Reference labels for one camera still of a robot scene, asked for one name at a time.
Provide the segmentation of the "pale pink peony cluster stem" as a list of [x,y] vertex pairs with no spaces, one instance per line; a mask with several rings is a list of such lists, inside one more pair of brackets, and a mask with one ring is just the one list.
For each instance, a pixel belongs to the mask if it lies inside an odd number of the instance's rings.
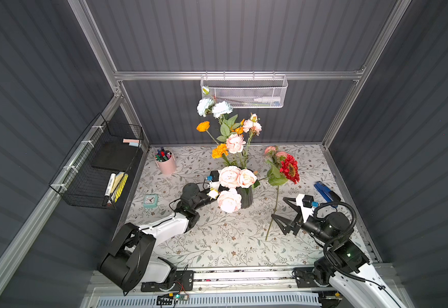
[[220,196],[216,200],[218,208],[228,214],[235,213],[241,209],[241,196],[237,192],[241,169],[236,166],[228,166],[218,171],[220,173]]

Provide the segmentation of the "pink peony stem with bud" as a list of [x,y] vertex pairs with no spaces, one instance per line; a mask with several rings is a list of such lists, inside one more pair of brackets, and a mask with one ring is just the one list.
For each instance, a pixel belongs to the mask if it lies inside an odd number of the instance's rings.
[[264,152],[265,163],[267,163],[269,170],[267,171],[266,179],[268,183],[275,187],[276,200],[273,213],[275,214],[278,205],[279,187],[289,181],[289,172],[286,169],[288,154],[280,151],[278,146],[269,146]]

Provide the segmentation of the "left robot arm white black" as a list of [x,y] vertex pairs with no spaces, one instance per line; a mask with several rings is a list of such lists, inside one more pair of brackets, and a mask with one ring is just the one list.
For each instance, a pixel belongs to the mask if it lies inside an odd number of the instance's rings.
[[187,271],[179,271],[169,260],[154,256],[154,248],[191,231],[200,219],[198,210],[215,201],[222,191],[216,182],[203,190],[198,184],[187,184],[168,217],[144,226],[124,224],[107,247],[98,271],[124,295],[138,285],[146,292],[172,289]]

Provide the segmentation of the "dark glass ribbed vase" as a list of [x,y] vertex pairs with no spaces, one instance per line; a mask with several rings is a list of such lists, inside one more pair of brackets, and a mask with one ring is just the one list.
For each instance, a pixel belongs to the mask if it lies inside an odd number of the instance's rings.
[[253,188],[237,188],[237,192],[241,196],[241,208],[248,209],[254,202]]

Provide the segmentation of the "blue stapler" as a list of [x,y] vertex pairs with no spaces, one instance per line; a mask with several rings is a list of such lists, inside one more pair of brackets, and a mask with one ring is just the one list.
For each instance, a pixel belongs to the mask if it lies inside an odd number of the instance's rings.
[[320,193],[320,195],[325,199],[326,202],[342,201],[342,199],[336,192],[331,190],[321,181],[315,182],[314,188]]

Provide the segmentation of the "red gerbera flower stem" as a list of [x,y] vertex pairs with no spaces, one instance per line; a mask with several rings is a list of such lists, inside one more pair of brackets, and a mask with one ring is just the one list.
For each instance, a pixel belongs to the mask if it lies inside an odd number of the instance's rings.
[[286,169],[289,172],[289,181],[293,184],[298,184],[300,182],[300,174],[298,171],[298,162],[294,156],[288,154],[288,159],[286,163]]

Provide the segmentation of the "floral table mat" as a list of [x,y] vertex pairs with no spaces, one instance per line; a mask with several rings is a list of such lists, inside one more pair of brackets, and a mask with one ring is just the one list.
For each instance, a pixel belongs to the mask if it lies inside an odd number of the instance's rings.
[[[317,181],[337,191],[338,184],[319,145],[282,145],[282,151],[298,161],[300,182],[279,187],[275,214],[289,219],[294,210],[284,203],[284,197],[302,193],[316,201],[322,196],[314,188]],[[188,183],[201,184],[212,170],[223,167],[221,160],[213,159],[208,146],[174,147],[177,165],[172,175],[163,175],[150,154],[143,164],[142,174],[135,186],[135,195],[127,214],[127,221],[145,225],[170,215],[175,201]],[[143,208],[146,195],[159,195],[154,209]],[[200,219],[191,231],[156,246],[153,254],[184,268],[285,266],[312,264],[321,258],[322,249],[305,231],[297,236],[284,235],[271,219],[276,200],[275,187],[262,180],[254,190],[254,202],[248,209],[227,214],[217,203],[204,206]]]

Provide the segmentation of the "orange flower stem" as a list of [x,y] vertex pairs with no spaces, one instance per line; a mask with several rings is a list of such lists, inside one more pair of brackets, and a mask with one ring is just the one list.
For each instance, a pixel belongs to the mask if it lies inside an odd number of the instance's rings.
[[246,142],[241,134],[233,132],[228,137],[213,137],[209,131],[210,128],[210,122],[204,121],[198,124],[197,131],[206,133],[215,143],[216,147],[212,151],[212,158],[224,159],[227,158],[230,154],[242,153],[245,149]]

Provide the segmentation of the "small teal clock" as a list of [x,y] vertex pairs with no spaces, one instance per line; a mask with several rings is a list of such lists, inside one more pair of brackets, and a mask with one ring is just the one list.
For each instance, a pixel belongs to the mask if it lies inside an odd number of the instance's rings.
[[143,208],[154,209],[157,207],[158,201],[159,201],[159,195],[157,194],[146,195],[143,200]]

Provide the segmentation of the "pink pen cup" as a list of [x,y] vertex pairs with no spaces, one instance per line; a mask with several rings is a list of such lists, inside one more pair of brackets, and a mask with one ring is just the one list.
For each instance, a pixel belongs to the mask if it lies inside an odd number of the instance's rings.
[[172,175],[176,172],[177,165],[173,153],[166,148],[156,149],[156,164],[163,175]]

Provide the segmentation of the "yellow highlighter in basket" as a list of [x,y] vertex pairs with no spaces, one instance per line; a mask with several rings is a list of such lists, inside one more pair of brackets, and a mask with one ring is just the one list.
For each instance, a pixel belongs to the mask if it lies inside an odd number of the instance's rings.
[[118,173],[114,178],[114,183],[110,193],[111,204],[115,204],[121,196],[129,175],[125,172]]

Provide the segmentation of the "light blue flower stem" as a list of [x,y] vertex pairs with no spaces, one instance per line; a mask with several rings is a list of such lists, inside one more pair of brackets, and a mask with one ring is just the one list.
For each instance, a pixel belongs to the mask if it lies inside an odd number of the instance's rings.
[[219,101],[216,96],[211,96],[210,88],[207,86],[202,86],[201,91],[203,96],[197,105],[198,115],[204,118],[212,116],[220,124],[225,123],[233,112],[233,107],[227,101]]

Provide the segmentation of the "white marker in mesh basket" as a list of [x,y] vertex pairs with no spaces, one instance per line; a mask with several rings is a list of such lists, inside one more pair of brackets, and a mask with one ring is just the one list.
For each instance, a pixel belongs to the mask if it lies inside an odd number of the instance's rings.
[[267,108],[281,108],[283,106],[281,98],[276,96],[254,98],[253,102],[258,106],[266,106]]

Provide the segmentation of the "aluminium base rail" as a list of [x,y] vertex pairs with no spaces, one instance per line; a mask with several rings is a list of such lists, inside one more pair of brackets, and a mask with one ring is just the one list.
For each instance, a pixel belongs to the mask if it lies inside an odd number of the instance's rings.
[[[391,263],[373,264],[379,277],[393,290],[402,287],[402,282],[395,267]],[[174,283],[177,291],[180,285],[184,286],[187,294],[198,293],[224,293],[224,292],[247,292],[247,291],[289,291],[297,290],[298,279],[295,269],[300,268],[303,272],[313,272],[314,266],[309,265],[286,265],[286,266],[244,266],[244,267],[221,267],[221,268],[190,268],[193,271],[192,278],[186,282]],[[117,296],[123,295],[121,289],[113,284],[101,273],[94,271],[87,286],[87,296]]]

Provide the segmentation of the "white mesh wall basket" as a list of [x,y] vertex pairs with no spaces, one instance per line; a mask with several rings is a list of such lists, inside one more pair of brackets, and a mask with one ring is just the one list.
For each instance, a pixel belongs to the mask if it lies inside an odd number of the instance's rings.
[[227,101],[234,109],[280,109],[258,106],[253,100],[276,96],[281,98],[284,106],[288,80],[284,75],[274,74],[205,74],[200,79],[200,86],[210,88],[211,96]]

